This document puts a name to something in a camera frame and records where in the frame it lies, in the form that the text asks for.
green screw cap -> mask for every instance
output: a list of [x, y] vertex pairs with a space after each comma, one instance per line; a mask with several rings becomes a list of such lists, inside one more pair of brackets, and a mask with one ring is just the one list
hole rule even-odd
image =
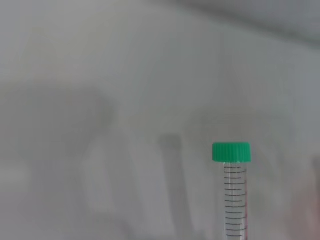
[[215, 142], [212, 145], [212, 158], [220, 163], [251, 162], [250, 143], [248, 142]]

black measurement lines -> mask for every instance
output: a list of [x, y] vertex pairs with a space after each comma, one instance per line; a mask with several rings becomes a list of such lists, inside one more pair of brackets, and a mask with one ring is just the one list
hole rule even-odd
[[242, 223], [226, 223], [225, 225], [240, 226]]
[[239, 194], [239, 195], [225, 194], [225, 196], [229, 196], [229, 197], [241, 197], [241, 196], [245, 196], [245, 195], [247, 195], [246, 192], [244, 194]]
[[242, 202], [242, 200], [225, 200], [226, 202], [230, 202], [230, 203], [240, 203]]
[[242, 184], [246, 184], [247, 182], [240, 182], [240, 183], [229, 183], [229, 182], [225, 182], [224, 184], [228, 184], [228, 185], [242, 185]]
[[244, 174], [247, 171], [225, 171], [225, 174]]
[[225, 213], [226, 214], [243, 214], [242, 211], [236, 211], [236, 212], [234, 212], [234, 211], [226, 211]]
[[245, 208], [247, 205], [243, 206], [225, 206], [226, 208]]
[[244, 230], [247, 230], [247, 228], [244, 228], [244, 229], [226, 229], [228, 231], [244, 231]]
[[228, 190], [228, 191], [241, 191], [243, 189], [238, 188], [238, 189], [230, 189], [230, 188], [225, 188], [224, 190]]
[[246, 219], [247, 217], [226, 217], [226, 219], [233, 219], [233, 220], [239, 220], [239, 219]]
[[242, 237], [242, 235], [229, 235], [229, 234], [226, 234], [228, 237]]

centrifuge tube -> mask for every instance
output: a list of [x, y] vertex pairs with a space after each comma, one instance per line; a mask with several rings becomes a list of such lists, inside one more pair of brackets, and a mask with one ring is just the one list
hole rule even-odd
[[251, 162], [247, 142], [216, 142], [213, 160], [223, 164], [224, 239], [248, 240], [247, 163]]

white surface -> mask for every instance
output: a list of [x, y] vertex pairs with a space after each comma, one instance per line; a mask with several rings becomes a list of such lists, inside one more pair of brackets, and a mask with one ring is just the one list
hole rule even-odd
[[212, 142], [244, 139], [250, 237], [290, 239], [292, 180], [319, 154], [318, 51], [138, 0], [2, 5], [1, 239], [174, 239], [168, 133], [195, 236], [218, 226]]

